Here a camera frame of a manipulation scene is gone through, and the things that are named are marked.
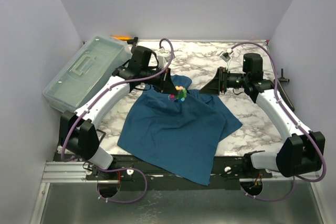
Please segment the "blue t-shirt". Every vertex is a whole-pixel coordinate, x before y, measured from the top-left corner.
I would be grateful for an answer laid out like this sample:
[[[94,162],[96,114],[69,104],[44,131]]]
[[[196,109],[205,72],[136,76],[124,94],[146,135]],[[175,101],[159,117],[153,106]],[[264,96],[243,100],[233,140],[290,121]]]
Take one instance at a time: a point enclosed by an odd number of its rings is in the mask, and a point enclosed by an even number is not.
[[[147,163],[207,186],[219,142],[241,126],[218,96],[189,90],[185,101],[174,102],[151,89],[131,107],[118,146]]]

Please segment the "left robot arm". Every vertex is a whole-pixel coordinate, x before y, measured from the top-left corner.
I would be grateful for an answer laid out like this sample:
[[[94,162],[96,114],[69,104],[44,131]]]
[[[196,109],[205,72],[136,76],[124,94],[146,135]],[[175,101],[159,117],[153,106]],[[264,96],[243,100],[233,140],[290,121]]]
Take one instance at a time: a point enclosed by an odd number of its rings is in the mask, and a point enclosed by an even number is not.
[[[91,100],[75,112],[65,111],[61,115],[61,159],[65,159],[65,151],[69,150],[98,167],[98,173],[104,179],[112,179],[116,175],[113,157],[100,147],[96,133],[105,115],[141,83],[152,86],[159,93],[178,93],[171,80],[169,62],[162,67],[149,66],[153,54],[149,48],[135,47],[131,59],[115,69],[107,83]]]

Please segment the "colourful plush flower brooch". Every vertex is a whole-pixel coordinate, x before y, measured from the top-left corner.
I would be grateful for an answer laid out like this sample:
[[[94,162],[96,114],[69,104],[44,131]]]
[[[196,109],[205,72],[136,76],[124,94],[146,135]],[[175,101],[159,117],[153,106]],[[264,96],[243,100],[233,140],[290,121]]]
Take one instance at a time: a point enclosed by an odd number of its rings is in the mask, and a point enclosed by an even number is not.
[[[174,102],[184,102],[187,97],[187,89],[183,86],[176,86],[177,94],[170,94],[169,100]]]

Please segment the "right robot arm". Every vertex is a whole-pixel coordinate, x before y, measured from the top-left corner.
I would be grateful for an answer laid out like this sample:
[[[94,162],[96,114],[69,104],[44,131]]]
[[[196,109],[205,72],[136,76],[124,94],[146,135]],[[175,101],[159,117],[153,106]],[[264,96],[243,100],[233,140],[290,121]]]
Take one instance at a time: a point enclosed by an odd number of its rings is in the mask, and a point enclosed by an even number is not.
[[[274,83],[264,79],[261,55],[244,54],[242,73],[219,67],[215,77],[200,89],[200,93],[220,95],[230,88],[244,89],[267,114],[284,141],[278,153],[255,151],[245,154],[241,171],[246,177],[255,177],[261,169],[279,172],[285,177],[321,169],[325,137],[321,132],[313,132],[304,125],[283,102]]]

